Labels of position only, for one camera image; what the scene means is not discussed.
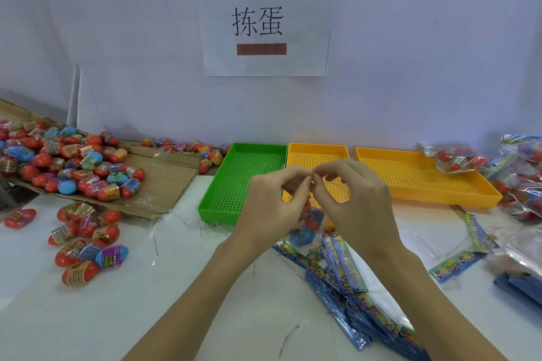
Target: white table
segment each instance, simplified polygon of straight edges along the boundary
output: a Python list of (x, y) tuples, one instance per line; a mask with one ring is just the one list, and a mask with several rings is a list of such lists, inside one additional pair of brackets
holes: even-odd
[[(0, 231), (0, 358), (119, 361), (183, 293), (231, 227), (198, 222), (197, 203), (212, 177), (197, 177), (156, 225), (122, 223), (119, 242), (130, 248), (122, 268), (99, 274), (79, 289), (60, 282), (57, 248), (47, 245), (55, 215), (66, 204), (40, 196), (28, 207), (38, 218), (28, 227)], [(398, 217), (457, 221), (443, 206), (394, 204)], [(499, 214), (480, 214), (486, 228), (510, 225)], [(202, 345), (198, 360), (276, 360), (284, 338), (302, 323), (281, 360), (402, 360), (375, 343), (357, 352), (294, 263), (269, 250), (235, 283)], [(493, 286), (482, 262), (446, 289), (450, 300), (511, 361), (539, 359), (542, 314), (530, 313)]]

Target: paper sign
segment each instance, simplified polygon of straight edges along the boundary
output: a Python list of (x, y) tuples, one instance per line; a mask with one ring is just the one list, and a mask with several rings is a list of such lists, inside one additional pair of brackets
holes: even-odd
[(325, 76), (332, 0), (197, 0), (206, 76)]

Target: right hand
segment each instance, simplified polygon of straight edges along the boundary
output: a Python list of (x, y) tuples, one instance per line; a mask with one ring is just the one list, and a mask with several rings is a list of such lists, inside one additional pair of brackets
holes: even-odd
[[(340, 177), (350, 200), (338, 203), (324, 182)], [(388, 185), (365, 163), (353, 159), (327, 162), (313, 170), (313, 194), (337, 232), (369, 264), (403, 249), (391, 208)]]

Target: yellow plastic tray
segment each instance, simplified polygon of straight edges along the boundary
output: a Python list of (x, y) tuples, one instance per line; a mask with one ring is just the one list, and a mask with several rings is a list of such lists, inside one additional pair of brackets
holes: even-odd
[(417, 151), (356, 147), (356, 160), (372, 168), (390, 186), (392, 197), (432, 203), (492, 208), (502, 195), (477, 171), (445, 174), (435, 159)]
[[(348, 149), (346, 146), (334, 146), (331, 144), (306, 144), (306, 143), (289, 143), (288, 156), (286, 157), (286, 166), (296, 164), (298, 166), (314, 169), (322, 163), (332, 160), (348, 159)], [(325, 182), (327, 190), (338, 202), (343, 202), (349, 199), (349, 194), (344, 192), (344, 185), (340, 179), (335, 179), (331, 182)], [(289, 202), (292, 199), (287, 192), (282, 192), (282, 200)], [(314, 199), (311, 194), (311, 206), (320, 208), (320, 204)]]

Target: white wall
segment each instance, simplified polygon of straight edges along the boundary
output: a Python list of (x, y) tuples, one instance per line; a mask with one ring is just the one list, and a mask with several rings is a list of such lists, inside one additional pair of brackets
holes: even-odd
[(123, 138), (411, 149), (542, 133), (542, 0), (333, 0), (325, 78), (204, 77), (195, 0), (48, 3)]
[(65, 121), (71, 61), (44, 0), (0, 0), (0, 97)]

